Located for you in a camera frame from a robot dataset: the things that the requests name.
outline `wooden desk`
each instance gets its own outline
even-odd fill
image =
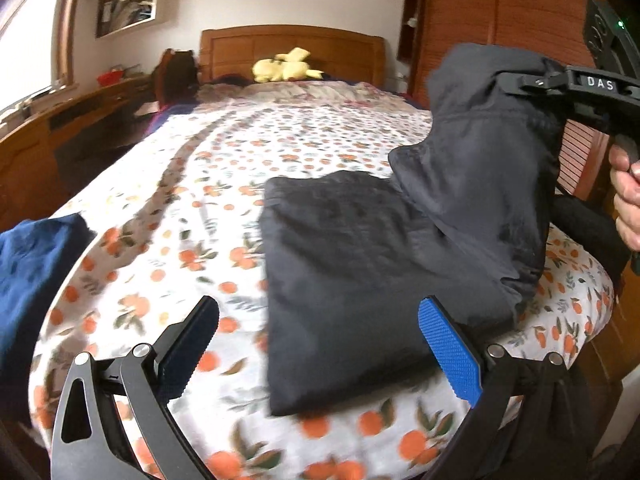
[[[54,151],[150,89],[148,76],[57,104],[0,140],[0,232],[45,218],[69,198]]]

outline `wooden wardrobe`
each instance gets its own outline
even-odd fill
[[[463,42],[526,48],[565,64],[593,66],[582,40],[587,0],[422,0],[410,93],[429,106],[425,81],[449,49]],[[560,184],[593,203],[604,199],[609,138],[569,123]]]
[[[587,0],[422,0],[410,92],[428,107],[425,80],[457,43],[470,41],[533,50],[565,64],[593,66],[582,40]],[[561,152],[560,183],[574,195],[601,203],[610,189],[606,154],[609,137],[569,123]],[[640,362],[640,280],[626,273],[627,285],[612,321],[588,343],[577,360],[590,384],[601,433],[620,392],[620,379]]]

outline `window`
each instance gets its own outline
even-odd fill
[[[49,87],[57,0],[26,0],[0,38],[0,111]]]

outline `foam pad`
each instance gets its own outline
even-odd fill
[[[434,296],[418,308],[418,326],[460,399],[476,405],[482,393],[482,360]]]

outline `white bedsheet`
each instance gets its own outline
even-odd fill
[[[339,412],[268,415],[257,218],[271,176],[388,176],[387,153],[423,139],[430,113],[367,84],[216,86],[200,96],[192,114],[172,116],[57,213],[82,212],[99,235],[42,327],[34,423],[50,445],[75,354],[109,358],[153,342],[208,294],[220,304],[220,326],[170,410],[217,478],[380,480],[424,471],[468,411],[439,372]],[[539,293],[499,341],[515,356],[555,350],[571,364],[609,320],[611,295],[600,264],[552,227]],[[118,408],[144,469],[160,476],[128,406],[119,400]]]

